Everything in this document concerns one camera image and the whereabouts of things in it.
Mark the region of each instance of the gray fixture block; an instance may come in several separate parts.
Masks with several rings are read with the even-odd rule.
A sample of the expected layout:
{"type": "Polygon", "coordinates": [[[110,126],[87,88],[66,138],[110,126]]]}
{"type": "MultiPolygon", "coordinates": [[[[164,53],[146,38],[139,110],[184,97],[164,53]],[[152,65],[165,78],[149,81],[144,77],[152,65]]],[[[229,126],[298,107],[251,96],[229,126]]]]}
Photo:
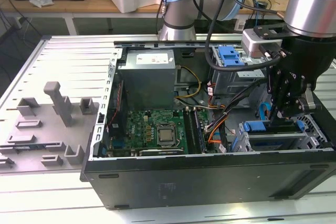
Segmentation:
{"type": "Polygon", "coordinates": [[[36,141],[36,137],[34,135],[16,135],[10,136],[7,142],[9,144],[22,144],[22,143],[33,143],[36,141]]]}
{"type": "Polygon", "coordinates": [[[6,147],[6,145],[2,145],[0,147],[0,153],[1,154],[13,154],[13,153],[17,154],[17,150],[14,148],[13,145],[9,145],[9,147],[6,147]]]}
{"type": "Polygon", "coordinates": [[[15,125],[18,129],[41,128],[41,120],[20,120],[15,125]]]}
{"type": "Polygon", "coordinates": [[[79,103],[80,110],[83,115],[93,115],[96,114],[97,109],[92,98],[82,98],[79,103]]]}
{"type": "Polygon", "coordinates": [[[68,160],[71,165],[79,165],[83,162],[84,159],[84,150],[82,146],[78,145],[76,152],[74,152],[70,145],[67,145],[65,150],[64,157],[68,160]]]}
{"type": "Polygon", "coordinates": [[[54,103],[55,110],[60,115],[65,127],[71,127],[71,113],[67,110],[67,106],[64,102],[61,93],[59,92],[61,85],[58,81],[48,81],[43,88],[43,91],[50,96],[54,103]]]}
{"type": "MultiPolygon", "coordinates": [[[[66,109],[68,111],[70,111],[70,113],[71,113],[72,112],[72,104],[70,102],[69,97],[62,97],[62,98],[64,99],[64,103],[65,103],[66,109]]],[[[55,108],[55,106],[52,106],[52,107],[54,108],[56,115],[59,115],[59,113],[58,113],[57,109],[55,108]]]]}
{"type": "Polygon", "coordinates": [[[14,162],[9,157],[0,157],[0,168],[12,168],[14,162]]]}
{"type": "Polygon", "coordinates": [[[43,155],[41,163],[44,166],[61,166],[63,164],[63,160],[59,155],[43,155]]]}
{"type": "Polygon", "coordinates": [[[32,108],[37,107],[39,107],[39,105],[35,98],[22,98],[16,108],[22,116],[31,116],[35,115],[32,108]]]}
{"type": "MultiPolygon", "coordinates": [[[[94,105],[96,108],[99,106],[98,103],[94,103],[94,105]]],[[[16,125],[13,125],[8,137],[34,135],[36,140],[33,143],[8,143],[8,138],[3,138],[3,141],[0,141],[0,153],[13,160],[15,165],[11,169],[0,168],[0,174],[81,169],[82,164],[72,165],[67,158],[64,158],[66,146],[70,145],[76,152],[78,145],[83,148],[87,145],[88,136],[96,123],[97,114],[82,115],[79,103],[73,103],[72,125],[64,127],[62,119],[56,115],[52,107],[53,104],[40,104],[39,107],[33,108],[36,116],[18,115],[16,122],[40,120],[43,125],[38,128],[25,129],[18,129],[16,125]],[[40,161],[42,155],[59,155],[63,164],[61,166],[44,166],[40,161]]]]}
{"type": "Polygon", "coordinates": [[[59,152],[59,151],[65,151],[66,146],[63,142],[59,142],[55,143],[54,145],[46,146],[46,149],[50,152],[59,152]]]}

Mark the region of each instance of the red wire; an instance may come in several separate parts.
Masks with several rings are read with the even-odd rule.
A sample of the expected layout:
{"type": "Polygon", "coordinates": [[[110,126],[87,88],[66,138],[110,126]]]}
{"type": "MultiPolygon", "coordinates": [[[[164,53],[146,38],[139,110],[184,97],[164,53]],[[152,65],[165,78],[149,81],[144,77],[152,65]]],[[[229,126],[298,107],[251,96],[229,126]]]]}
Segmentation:
{"type": "Polygon", "coordinates": [[[121,82],[119,83],[119,90],[118,90],[118,97],[117,97],[117,108],[116,108],[116,111],[111,119],[111,121],[109,122],[108,126],[111,125],[111,123],[113,122],[115,116],[117,115],[117,112],[118,112],[118,108],[119,108],[119,99],[120,99],[120,94],[121,94],[121,82]]]}

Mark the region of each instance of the motherboard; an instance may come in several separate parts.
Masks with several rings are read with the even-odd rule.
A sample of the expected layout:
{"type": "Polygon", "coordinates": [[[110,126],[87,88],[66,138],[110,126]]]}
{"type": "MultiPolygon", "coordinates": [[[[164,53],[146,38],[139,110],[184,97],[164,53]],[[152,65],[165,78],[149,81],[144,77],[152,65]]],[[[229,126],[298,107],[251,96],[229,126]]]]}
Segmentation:
{"type": "MultiPolygon", "coordinates": [[[[203,132],[209,122],[207,112],[198,110],[193,113],[197,114],[199,126],[197,144],[205,146],[203,132]]],[[[160,155],[162,150],[171,151],[171,155],[190,154],[188,132],[197,126],[185,123],[187,115],[189,112],[185,110],[128,111],[125,137],[112,138],[110,149],[114,156],[160,155]]]]}

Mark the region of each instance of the cpu socket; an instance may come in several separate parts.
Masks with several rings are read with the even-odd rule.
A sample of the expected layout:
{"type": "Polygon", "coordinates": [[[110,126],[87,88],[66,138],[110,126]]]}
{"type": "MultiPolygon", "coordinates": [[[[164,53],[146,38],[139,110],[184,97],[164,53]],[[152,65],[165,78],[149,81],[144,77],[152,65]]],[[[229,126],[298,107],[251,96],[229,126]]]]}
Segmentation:
{"type": "Polygon", "coordinates": [[[176,144],[175,136],[175,124],[169,125],[157,125],[156,135],[158,140],[158,145],[162,147],[171,147],[176,144]]]}

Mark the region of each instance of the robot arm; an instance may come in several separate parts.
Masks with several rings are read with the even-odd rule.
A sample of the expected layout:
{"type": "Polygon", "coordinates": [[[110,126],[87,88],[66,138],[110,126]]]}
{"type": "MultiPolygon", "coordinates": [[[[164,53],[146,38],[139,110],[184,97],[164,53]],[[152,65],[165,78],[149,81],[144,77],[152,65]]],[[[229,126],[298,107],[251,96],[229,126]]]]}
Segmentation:
{"type": "Polygon", "coordinates": [[[267,70],[272,122],[314,112],[317,78],[336,57],[336,0],[289,0],[285,22],[244,31],[243,47],[250,55],[281,55],[267,70]]]}
{"type": "MultiPolygon", "coordinates": [[[[221,0],[196,0],[202,11],[213,17],[221,0]]],[[[164,25],[160,40],[194,40],[196,38],[194,20],[202,18],[193,0],[167,0],[164,25]]],[[[225,0],[218,20],[233,18],[240,6],[234,0],[225,0]]]]}

